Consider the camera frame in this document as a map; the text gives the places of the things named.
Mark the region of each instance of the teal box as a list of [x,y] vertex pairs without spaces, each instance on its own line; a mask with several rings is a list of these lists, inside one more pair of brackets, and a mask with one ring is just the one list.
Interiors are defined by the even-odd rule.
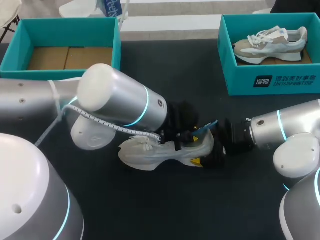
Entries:
[[[306,50],[312,64],[237,65],[232,44],[275,26],[306,27]],[[218,51],[230,96],[320,93],[320,20],[315,13],[223,15]],[[258,80],[268,82],[257,86]]]
[[35,47],[112,47],[111,65],[120,70],[121,39],[115,17],[22,19],[3,58],[0,76],[63,80],[81,77],[86,71],[27,70]]

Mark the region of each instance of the sneaker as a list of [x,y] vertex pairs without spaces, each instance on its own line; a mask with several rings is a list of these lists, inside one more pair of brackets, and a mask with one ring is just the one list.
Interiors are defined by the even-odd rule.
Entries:
[[283,61],[301,61],[307,44],[307,29],[288,31],[278,26],[248,36],[234,44],[233,51],[237,60],[249,64],[260,64],[266,58]]
[[184,165],[201,167],[192,160],[208,156],[214,148],[214,137],[210,130],[199,136],[190,145],[176,151],[173,141],[161,144],[153,138],[134,136],[120,145],[119,158],[134,169],[153,171],[167,160],[177,160]]

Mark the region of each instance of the beige sneaker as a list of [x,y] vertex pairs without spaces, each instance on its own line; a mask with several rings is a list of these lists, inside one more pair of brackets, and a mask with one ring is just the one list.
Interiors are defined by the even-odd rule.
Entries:
[[249,64],[260,64],[266,58],[284,61],[301,61],[307,44],[307,29],[288,31],[278,26],[248,36],[234,44],[233,51],[237,60]]

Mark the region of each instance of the dark table surface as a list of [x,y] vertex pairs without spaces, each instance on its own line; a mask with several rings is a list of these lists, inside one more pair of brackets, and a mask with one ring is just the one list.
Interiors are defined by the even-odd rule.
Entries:
[[[0,59],[7,47],[0,45]],[[167,101],[194,104],[200,125],[320,98],[228,96],[216,40],[123,42],[121,71]],[[47,127],[39,122],[28,128],[2,126],[1,132],[34,143]],[[118,158],[118,146],[128,138],[118,133],[104,149],[83,151],[62,122],[40,146],[81,206],[85,240],[285,239],[279,207],[286,190],[273,166],[273,151],[255,149],[229,158],[223,170],[172,160],[144,172]]]

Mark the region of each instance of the logo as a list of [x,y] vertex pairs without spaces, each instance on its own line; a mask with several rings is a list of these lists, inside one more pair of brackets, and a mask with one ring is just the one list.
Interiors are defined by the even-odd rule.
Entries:
[[255,78],[254,88],[267,88],[272,80],[272,76],[257,76]]
[[104,0],[107,17],[117,17],[122,14],[120,0]]

